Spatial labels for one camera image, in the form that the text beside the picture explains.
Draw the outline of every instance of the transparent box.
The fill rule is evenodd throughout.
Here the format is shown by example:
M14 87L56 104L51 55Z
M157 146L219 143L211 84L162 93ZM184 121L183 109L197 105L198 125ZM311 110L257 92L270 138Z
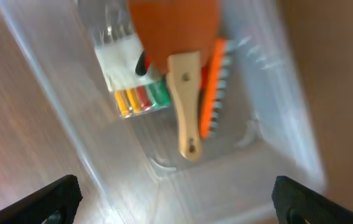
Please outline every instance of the transparent box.
M193 163L178 151L174 108L120 119L75 2L0 1L112 223L254 223L275 217L277 175L325 189L276 1L222 3L222 32L238 48L217 137Z

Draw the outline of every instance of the orange rubber paddle blade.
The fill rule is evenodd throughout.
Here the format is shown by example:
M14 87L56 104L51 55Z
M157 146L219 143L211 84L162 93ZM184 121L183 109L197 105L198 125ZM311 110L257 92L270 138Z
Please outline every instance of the orange rubber paddle blade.
M173 54L200 52L204 66L216 40L219 0L129 0L134 28L156 68L167 73Z

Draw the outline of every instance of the plastic container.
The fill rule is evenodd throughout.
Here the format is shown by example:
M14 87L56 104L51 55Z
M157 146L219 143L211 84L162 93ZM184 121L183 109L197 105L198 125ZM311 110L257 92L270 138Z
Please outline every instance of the plastic container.
M112 223L254 223L275 217L287 175L326 186L275 1L224 0L235 51L217 137L200 162L177 149L173 108L120 119L72 1L3 0L0 9L101 196Z

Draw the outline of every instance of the dark object in corner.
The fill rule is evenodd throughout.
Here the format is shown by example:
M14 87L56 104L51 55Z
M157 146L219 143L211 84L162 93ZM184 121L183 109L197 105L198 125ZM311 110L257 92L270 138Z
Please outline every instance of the dark object in corner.
M0 223L71 224L82 200L77 177L66 175L0 211Z
M281 224L353 224L353 212L285 176L276 178L271 198Z

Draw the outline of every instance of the plastic package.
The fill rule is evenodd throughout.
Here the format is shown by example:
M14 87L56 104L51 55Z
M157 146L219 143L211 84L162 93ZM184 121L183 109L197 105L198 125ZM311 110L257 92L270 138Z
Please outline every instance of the plastic package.
M105 1L86 1L99 17ZM119 1L126 7L126 1ZM117 119L103 70L71 1L6 0L1 12L102 198L112 223L254 223L275 217L287 175L326 180L276 1L222 1L235 42L217 137L203 158L178 151L172 108Z
M102 7L91 10L92 4L101 4ZM154 67L149 67L143 77L135 74L143 49L125 1L80 1L78 10L90 33L108 90L114 96L121 117L170 106L165 82Z

